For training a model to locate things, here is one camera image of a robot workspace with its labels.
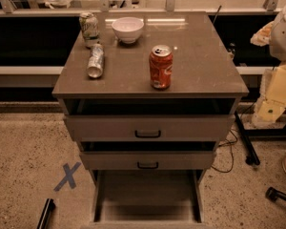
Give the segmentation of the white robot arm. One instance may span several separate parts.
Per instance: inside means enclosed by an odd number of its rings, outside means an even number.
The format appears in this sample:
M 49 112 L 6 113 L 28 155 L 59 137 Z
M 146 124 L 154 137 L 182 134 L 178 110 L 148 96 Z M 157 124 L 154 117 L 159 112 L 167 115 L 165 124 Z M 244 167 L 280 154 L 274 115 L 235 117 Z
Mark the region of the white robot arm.
M 277 68 L 262 75 L 260 97 L 255 103 L 252 123 L 264 127 L 275 123 L 286 110 L 286 5 L 250 42 L 260 47 L 268 45 L 270 55 L 280 61 Z

